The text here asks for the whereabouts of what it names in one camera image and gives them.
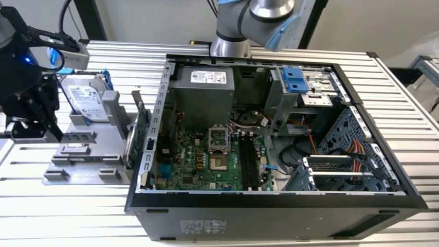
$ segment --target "robotic arm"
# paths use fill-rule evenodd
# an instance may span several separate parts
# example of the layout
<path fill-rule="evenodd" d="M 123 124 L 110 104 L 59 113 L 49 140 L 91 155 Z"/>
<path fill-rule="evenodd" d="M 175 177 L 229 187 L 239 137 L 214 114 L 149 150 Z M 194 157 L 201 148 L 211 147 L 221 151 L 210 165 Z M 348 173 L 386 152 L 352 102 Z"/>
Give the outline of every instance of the robotic arm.
<path fill-rule="evenodd" d="M 271 51 L 287 46 L 301 22 L 294 14 L 295 0 L 219 0 L 218 3 L 218 37 L 211 56 L 250 58 L 250 40 Z M 30 50 L 38 46 L 50 47 L 59 54 L 61 61 L 54 63 L 59 67 L 39 65 Z M 87 49 L 62 28 L 59 33 L 53 33 L 30 27 L 18 10 L 0 3 L 0 138 L 53 135 L 62 141 L 55 116 L 59 82 L 54 72 L 65 66 L 87 69 L 87 63 Z"/>
<path fill-rule="evenodd" d="M 50 37 L 57 43 L 43 40 Z M 31 47 L 50 47 L 61 56 L 58 68 L 45 68 L 34 58 Z M 65 65 L 81 61 L 85 47 L 65 33 L 30 27 L 14 7 L 0 3 L 0 138 L 43 138 L 50 132 L 58 141 L 63 132 L 57 125 L 59 109 L 58 78 Z"/>
<path fill-rule="evenodd" d="M 294 7 L 295 0 L 219 0 L 211 56 L 250 58 L 250 40 L 271 51 L 281 51 L 301 22 Z"/>

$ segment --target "power supply label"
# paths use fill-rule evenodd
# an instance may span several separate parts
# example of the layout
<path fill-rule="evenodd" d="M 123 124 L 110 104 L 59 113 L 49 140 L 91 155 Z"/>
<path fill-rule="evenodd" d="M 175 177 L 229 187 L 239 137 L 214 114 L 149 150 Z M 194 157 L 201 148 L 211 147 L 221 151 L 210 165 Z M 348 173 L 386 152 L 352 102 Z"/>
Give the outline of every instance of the power supply label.
<path fill-rule="evenodd" d="M 227 84 L 226 72 L 194 70 L 191 73 L 191 82 Z"/>
<path fill-rule="evenodd" d="M 225 234 L 227 220 L 181 220 L 183 234 Z"/>
<path fill-rule="evenodd" d="M 81 109 L 82 115 L 91 121 L 109 120 L 103 102 L 95 88 L 90 86 L 69 86 L 74 104 Z"/>

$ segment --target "aluminum extrusion table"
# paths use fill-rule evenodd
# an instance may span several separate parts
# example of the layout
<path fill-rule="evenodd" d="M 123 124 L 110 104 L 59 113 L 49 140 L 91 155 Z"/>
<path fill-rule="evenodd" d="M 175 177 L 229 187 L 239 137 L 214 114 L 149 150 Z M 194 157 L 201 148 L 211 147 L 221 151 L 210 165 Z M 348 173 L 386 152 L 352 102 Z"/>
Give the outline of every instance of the aluminum extrusion table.
<path fill-rule="evenodd" d="M 141 90 L 154 107 L 166 54 L 209 55 L 206 45 L 149 45 L 93 41 L 89 69 L 110 71 L 121 103 L 137 107 L 131 90 Z M 396 224 L 362 241 L 330 242 L 151 242 L 134 216 L 125 214 L 129 186 L 45 186 L 42 177 L 57 144 L 15 145 L 0 152 L 0 245 L 203 245 L 203 246 L 438 246 L 439 245 L 439 126 L 421 108 L 380 58 L 366 52 L 254 48 L 255 59 L 341 64 L 380 130 L 429 204 L 429 212 Z M 62 130 L 70 106 L 61 95 L 57 113 Z"/>

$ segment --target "motherboard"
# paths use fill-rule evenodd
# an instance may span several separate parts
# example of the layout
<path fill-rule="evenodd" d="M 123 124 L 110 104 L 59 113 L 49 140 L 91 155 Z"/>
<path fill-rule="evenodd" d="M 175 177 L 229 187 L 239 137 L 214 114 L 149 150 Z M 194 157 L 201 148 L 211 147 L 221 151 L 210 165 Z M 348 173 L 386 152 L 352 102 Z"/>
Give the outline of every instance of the motherboard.
<path fill-rule="evenodd" d="M 269 163 L 262 136 L 222 133 L 221 128 L 205 133 L 181 132 L 173 169 L 169 174 L 161 172 L 157 188 L 270 191 L 273 177 L 265 165 Z"/>

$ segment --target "hard disk drive label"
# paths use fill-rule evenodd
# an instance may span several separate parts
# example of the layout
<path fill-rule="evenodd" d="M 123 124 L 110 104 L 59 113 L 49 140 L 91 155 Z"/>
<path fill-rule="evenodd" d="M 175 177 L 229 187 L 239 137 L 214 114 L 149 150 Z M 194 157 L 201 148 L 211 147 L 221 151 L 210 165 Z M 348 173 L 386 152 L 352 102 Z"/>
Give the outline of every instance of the hard disk drive label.
<path fill-rule="evenodd" d="M 95 88 L 90 86 L 69 86 L 74 99 L 74 104 L 81 109 L 81 113 L 93 121 L 109 120 L 102 99 Z"/>
<path fill-rule="evenodd" d="M 227 84 L 226 72 L 194 70 L 191 82 Z"/>

